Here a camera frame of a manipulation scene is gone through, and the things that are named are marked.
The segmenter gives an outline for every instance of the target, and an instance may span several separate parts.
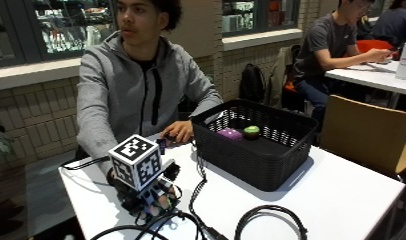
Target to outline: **black basket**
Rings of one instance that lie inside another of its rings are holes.
[[[279,188],[306,161],[318,126],[313,118],[247,100],[218,105],[191,122],[202,158],[266,192]],[[243,131],[249,126],[259,127],[261,137],[253,141],[234,141],[217,133],[225,128]]]

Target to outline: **black cable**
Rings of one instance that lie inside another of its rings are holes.
[[[102,231],[101,233],[98,233],[90,240],[96,240],[96,239],[101,238],[102,236],[108,235],[109,233],[112,233],[114,231],[125,230],[125,229],[145,231],[145,233],[150,233],[154,237],[157,237],[162,240],[169,240],[166,237],[163,237],[159,233],[154,232],[153,230],[145,229],[143,227],[134,226],[134,225],[124,225],[124,226],[113,227],[113,228]]]
[[[190,203],[189,203],[189,211],[193,214],[193,216],[195,217],[201,227],[210,234],[210,236],[217,240],[227,240],[227,238],[213,227],[209,227],[205,224],[202,218],[199,217],[199,215],[197,214],[197,212],[193,208],[194,201],[197,200],[197,197],[198,197],[198,195],[202,191],[202,188],[203,188],[207,180],[206,180],[206,173],[205,173],[206,161],[202,158],[202,147],[197,147],[197,145],[193,142],[191,142],[191,145],[197,148],[197,170],[198,170],[198,173],[202,177],[202,181],[199,182],[199,184],[197,185],[197,187],[193,191],[193,195],[191,195]]]
[[[297,223],[297,226],[298,226],[298,230],[299,230],[299,239],[301,240],[307,240],[307,229],[305,228],[297,214],[289,210],[287,208],[285,207],[281,207],[278,205],[262,205],[262,206],[258,206],[255,208],[253,208],[250,211],[247,211],[241,220],[239,220],[239,223],[238,223],[238,226],[237,226],[237,230],[235,230],[235,235],[234,235],[234,240],[241,240],[241,234],[242,234],[242,231],[243,231],[243,228],[246,226],[246,224],[251,221],[251,218],[254,217],[255,214],[259,213],[261,210],[275,210],[275,211],[279,211],[279,212],[283,212],[286,213],[287,215],[291,216],[291,218],[294,219],[294,222]]]
[[[105,157],[101,157],[101,158],[96,158],[94,160],[92,160],[92,161],[89,161],[89,162],[86,162],[86,163],[84,163],[84,164],[81,164],[81,165],[78,165],[78,166],[76,166],[76,167],[66,167],[68,164],[80,161],[80,159],[76,159],[76,158],[74,158],[74,159],[72,159],[72,160],[64,162],[60,166],[61,166],[62,168],[68,169],[68,170],[78,170],[78,169],[81,169],[81,168],[85,168],[85,167],[93,165],[94,163],[105,162],[105,161],[109,161],[109,160],[110,160],[109,156],[105,156]]]
[[[185,213],[182,211],[178,212],[170,212],[169,214],[165,214],[162,217],[159,217],[157,220],[154,220],[147,226],[146,228],[141,231],[141,233],[138,234],[138,236],[136,237],[136,240],[139,240],[142,238],[142,236],[145,235],[146,232],[151,231],[150,228],[151,226],[158,223],[161,220],[163,220],[165,218],[167,218],[167,220],[170,220],[173,217],[179,217],[182,219],[189,218],[190,221],[193,221],[193,223],[197,225],[197,237],[195,239],[198,239],[198,234],[201,233],[202,235],[202,239],[207,240],[205,235],[203,235],[203,231],[202,231],[202,227],[195,219],[195,217],[193,215],[190,215],[189,213]],[[159,227],[157,228],[157,231],[159,231],[161,227],[165,225],[167,221],[162,222],[162,224],[159,225]]]

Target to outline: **cube with black and white pattern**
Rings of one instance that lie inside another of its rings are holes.
[[[109,150],[113,168],[120,180],[137,191],[162,171],[159,145],[134,134]]]

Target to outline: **white tabletop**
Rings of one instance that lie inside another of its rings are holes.
[[[186,212],[194,187],[201,181],[195,156],[197,152],[187,144],[167,149],[162,159],[174,158],[182,167],[175,184],[183,190],[183,197],[177,208]],[[207,183],[194,209],[206,224],[229,239],[234,239],[242,215],[263,204],[281,205],[298,215],[309,230],[309,239],[366,239],[404,187],[400,182],[317,147],[311,148],[307,161],[274,192],[257,190],[211,164],[207,168]],[[106,184],[94,165],[77,171],[60,169],[60,173],[86,239],[114,226],[134,224],[134,218],[121,208],[116,189]],[[291,218],[278,212],[273,212],[273,216],[255,218],[242,232],[242,239],[298,239]],[[175,218],[173,222],[161,234],[169,239],[194,239],[193,222]],[[133,239],[137,234],[126,230],[101,239],[125,239],[125,236]]]
[[[326,72],[325,76],[406,94],[406,80],[395,78],[398,65],[398,61],[391,61],[388,64],[372,63],[370,65],[355,65],[349,68],[330,70]]]

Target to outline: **hood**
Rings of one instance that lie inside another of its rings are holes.
[[[116,31],[102,42],[101,46],[104,48],[109,48],[117,53],[117,55],[122,58],[130,59],[124,47],[122,47],[122,37],[121,37],[121,31]],[[166,57],[173,53],[173,44],[165,37],[159,37],[159,50],[157,54],[157,62],[155,65],[158,65],[162,61],[165,61]]]

